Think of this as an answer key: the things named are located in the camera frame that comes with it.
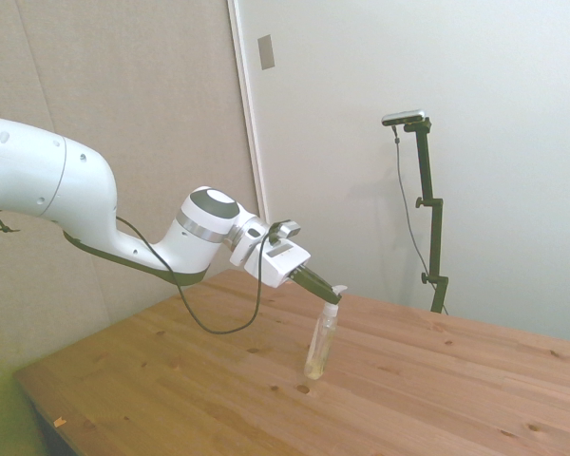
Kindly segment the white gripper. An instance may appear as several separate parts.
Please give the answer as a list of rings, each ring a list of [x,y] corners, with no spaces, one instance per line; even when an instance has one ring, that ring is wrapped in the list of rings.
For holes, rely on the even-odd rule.
[[[291,274],[291,280],[325,302],[337,305],[341,293],[335,292],[333,286],[320,275],[304,265],[311,254],[296,243],[281,239],[275,245],[266,241],[263,250],[259,243],[244,264],[244,270],[254,278],[269,287],[277,288],[289,277],[296,268],[296,274]]]

